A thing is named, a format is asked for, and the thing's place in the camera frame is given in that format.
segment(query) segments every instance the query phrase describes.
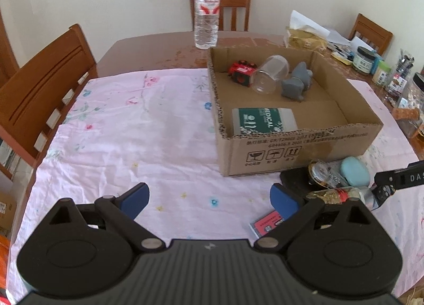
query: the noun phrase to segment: light blue soap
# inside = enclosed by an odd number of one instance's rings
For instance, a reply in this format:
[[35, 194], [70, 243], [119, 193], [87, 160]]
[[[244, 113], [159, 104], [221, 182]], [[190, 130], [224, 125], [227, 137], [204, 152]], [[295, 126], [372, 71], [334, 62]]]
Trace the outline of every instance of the light blue soap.
[[349, 156], [340, 165], [340, 173], [350, 186], [369, 186], [370, 172], [359, 159]]

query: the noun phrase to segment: open cardboard box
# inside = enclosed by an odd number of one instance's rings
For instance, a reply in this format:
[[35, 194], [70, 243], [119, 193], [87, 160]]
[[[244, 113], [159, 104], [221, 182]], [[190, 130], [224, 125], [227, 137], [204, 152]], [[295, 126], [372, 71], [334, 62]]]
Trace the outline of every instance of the open cardboard box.
[[[271, 55], [284, 56], [290, 71], [302, 61], [313, 71], [305, 100], [257, 94], [233, 82], [228, 69], [238, 60], [261, 64]], [[331, 161], [362, 155], [383, 127], [362, 95], [319, 53], [280, 46], [210, 48], [208, 72], [223, 176], [281, 171], [307, 165], [313, 159]], [[234, 108], [290, 108], [298, 126], [286, 133], [235, 136]]]

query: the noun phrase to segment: metal screw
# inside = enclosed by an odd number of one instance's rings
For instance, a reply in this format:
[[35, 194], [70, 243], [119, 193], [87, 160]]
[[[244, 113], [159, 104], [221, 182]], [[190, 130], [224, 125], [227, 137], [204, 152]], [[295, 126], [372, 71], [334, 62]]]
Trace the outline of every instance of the metal screw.
[[147, 238], [141, 242], [141, 246], [145, 249], [154, 250], [162, 246], [162, 241], [158, 238]]
[[273, 237], [264, 237], [258, 240], [258, 245], [264, 249], [272, 249], [278, 246], [278, 240]]

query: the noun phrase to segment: wine glass icon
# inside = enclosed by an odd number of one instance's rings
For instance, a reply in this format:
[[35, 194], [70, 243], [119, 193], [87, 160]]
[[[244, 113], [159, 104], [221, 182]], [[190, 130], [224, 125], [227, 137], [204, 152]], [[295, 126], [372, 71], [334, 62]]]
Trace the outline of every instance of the wine glass icon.
[[253, 152], [253, 153], [249, 153], [250, 157], [253, 158], [252, 161], [257, 160], [256, 158], [259, 157], [260, 155], [262, 155], [263, 152]]

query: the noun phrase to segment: gray toy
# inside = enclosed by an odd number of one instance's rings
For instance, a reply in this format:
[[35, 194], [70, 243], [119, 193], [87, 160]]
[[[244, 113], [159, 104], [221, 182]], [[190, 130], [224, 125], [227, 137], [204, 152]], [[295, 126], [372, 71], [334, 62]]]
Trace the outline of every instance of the gray toy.
[[302, 93], [311, 87], [312, 76], [312, 71], [306, 68], [306, 63], [300, 62], [291, 72], [291, 77], [281, 81], [281, 95], [302, 102]]

